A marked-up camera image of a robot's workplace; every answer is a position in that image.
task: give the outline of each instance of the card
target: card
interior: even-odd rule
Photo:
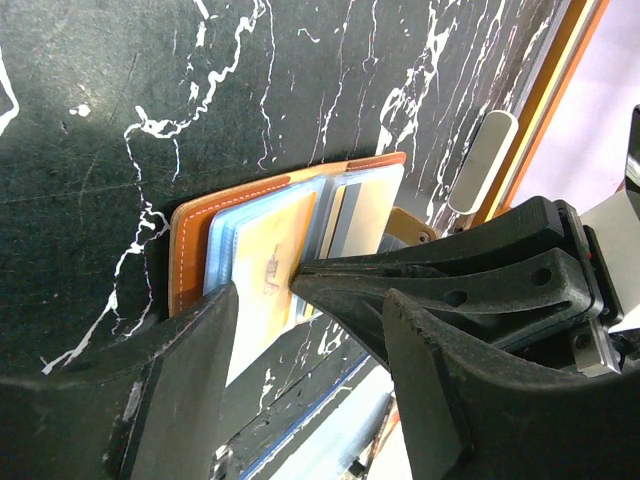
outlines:
[[[286,187],[220,212],[211,224],[204,293],[233,280],[240,307],[227,381],[296,318],[289,280],[317,236],[313,219],[327,178]]]

